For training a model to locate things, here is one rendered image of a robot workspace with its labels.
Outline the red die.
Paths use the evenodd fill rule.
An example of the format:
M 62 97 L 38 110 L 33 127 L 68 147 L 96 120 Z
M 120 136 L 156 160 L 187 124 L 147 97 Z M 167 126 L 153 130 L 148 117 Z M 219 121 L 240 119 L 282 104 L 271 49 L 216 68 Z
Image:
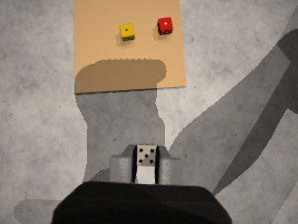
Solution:
M 158 29 L 160 35 L 171 34 L 173 31 L 171 17 L 158 19 Z

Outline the white die with black pips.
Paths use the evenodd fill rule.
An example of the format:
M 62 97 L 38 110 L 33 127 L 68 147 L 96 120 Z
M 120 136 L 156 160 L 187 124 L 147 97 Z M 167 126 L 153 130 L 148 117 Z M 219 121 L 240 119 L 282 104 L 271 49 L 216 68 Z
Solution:
M 137 144 L 137 166 L 154 166 L 156 158 L 156 144 Z

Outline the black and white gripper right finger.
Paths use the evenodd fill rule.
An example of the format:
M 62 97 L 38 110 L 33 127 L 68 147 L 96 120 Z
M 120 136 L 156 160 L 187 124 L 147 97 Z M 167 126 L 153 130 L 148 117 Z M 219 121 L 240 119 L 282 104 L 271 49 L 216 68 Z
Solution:
M 179 158 L 171 158 L 165 146 L 156 147 L 155 184 L 180 185 L 181 163 Z

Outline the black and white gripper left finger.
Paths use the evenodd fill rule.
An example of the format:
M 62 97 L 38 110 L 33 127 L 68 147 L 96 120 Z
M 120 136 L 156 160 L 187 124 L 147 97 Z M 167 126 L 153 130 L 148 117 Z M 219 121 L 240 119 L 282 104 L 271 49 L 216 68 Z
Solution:
M 137 145 L 129 144 L 121 155 L 110 157 L 109 182 L 135 183 L 137 149 Z

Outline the olive yellow die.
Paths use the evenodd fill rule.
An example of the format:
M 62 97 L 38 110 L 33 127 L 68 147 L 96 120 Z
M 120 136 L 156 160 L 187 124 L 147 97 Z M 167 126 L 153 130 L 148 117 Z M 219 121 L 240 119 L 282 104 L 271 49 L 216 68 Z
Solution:
M 119 28 L 120 28 L 121 37 L 122 37 L 123 42 L 135 40 L 132 23 L 120 25 Z

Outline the orange flat mat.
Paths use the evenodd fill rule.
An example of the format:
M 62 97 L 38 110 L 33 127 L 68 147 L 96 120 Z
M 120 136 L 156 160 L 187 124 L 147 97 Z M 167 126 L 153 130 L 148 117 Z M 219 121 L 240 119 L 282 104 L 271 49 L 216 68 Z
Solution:
M 165 17 L 173 31 L 160 35 Z M 186 87 L 180 0 L 74 0 L 74 56 L 76 94 Z

